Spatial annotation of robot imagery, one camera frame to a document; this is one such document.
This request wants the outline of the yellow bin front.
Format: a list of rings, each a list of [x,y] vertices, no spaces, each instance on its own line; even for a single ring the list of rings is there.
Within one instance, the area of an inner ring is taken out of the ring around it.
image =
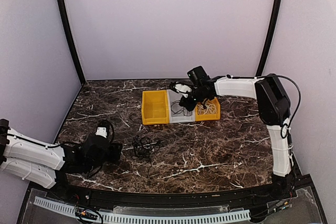
[[[198,103],[195,108],[196,121],[216,121],[220,117],[220,103],[217,98],[207,100],[205,104]]]

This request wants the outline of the yellow bin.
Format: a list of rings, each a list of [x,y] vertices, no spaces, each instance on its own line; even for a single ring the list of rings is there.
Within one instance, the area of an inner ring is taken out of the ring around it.
[[[167,91],[143,91],[141,113],[143,125],[169,124]]]
[[[217,98],[207,100],[205,104],[198,103],[195,108],[196,121],[216,121],[220,117],[220,103]]]

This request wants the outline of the white translucent bin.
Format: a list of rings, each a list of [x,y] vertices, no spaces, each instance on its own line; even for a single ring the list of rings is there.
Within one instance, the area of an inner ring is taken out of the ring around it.
[[[169,104],[170,123],[189,123],[195,122],[195,110],[188,111],[179,105],[182,95],[172,90],[167,90],[167,100]]]

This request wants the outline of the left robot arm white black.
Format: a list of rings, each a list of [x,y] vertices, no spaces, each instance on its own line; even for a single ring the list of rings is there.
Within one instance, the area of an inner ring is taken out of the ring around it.
[[[51,189],[63,201],[74,197],[67,174],[90,174],[104,163],[120,159],[122,144],[113,142],[114,128],[99,122],[82,143],[48,144],[25,136],[1,119],[1,171]]]

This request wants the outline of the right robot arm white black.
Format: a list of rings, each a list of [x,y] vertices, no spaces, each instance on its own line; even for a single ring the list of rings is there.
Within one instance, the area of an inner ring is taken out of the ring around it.
[[[290,129],[295,113],[290,111],[291,101],[280,81],[283,76],[226,75],[211,78],[201,66],[190,70],[187,75],[191,84],[177,82],[172,88],[182,95],[180,106],[188,111],[193,110],[198,103],[205,104],[215,97],[255,99],[258,115],[266,125],[271,140],[273,174],[278,177],[290,174],[293,167]]]

